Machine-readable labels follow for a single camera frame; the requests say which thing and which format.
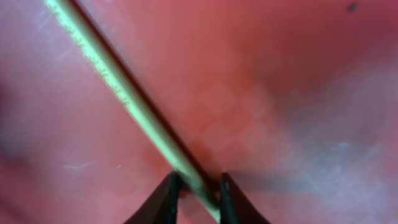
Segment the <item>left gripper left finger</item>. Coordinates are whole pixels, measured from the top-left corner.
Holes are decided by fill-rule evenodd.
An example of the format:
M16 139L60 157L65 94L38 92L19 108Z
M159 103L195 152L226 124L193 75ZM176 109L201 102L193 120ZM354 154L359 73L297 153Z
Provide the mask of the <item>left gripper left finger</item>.
M182 185L183 181L175 171L169 173L124 224L176 224Z

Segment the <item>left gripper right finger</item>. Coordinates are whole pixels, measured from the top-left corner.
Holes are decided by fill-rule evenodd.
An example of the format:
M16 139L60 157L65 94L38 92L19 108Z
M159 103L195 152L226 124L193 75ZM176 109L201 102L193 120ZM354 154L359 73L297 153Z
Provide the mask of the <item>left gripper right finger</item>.
M222 173L220 224L271 224L252 205L228 173Z

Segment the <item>wooden chopstick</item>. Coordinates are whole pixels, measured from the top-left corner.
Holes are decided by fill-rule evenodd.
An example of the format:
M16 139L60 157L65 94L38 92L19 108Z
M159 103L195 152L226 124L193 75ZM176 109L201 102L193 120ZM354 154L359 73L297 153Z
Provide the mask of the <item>wooden chopstick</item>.
M130 117L135 120L170 166L181 175L207 212L216 222L220 222L219 202L198 169L150 108L144 95L139 93L138 88L129 80L127 73L106 48L106 42L101 40L96 27L85 18L85 13L79 5L74 1L62 0L45 0L44 3L94 66Z

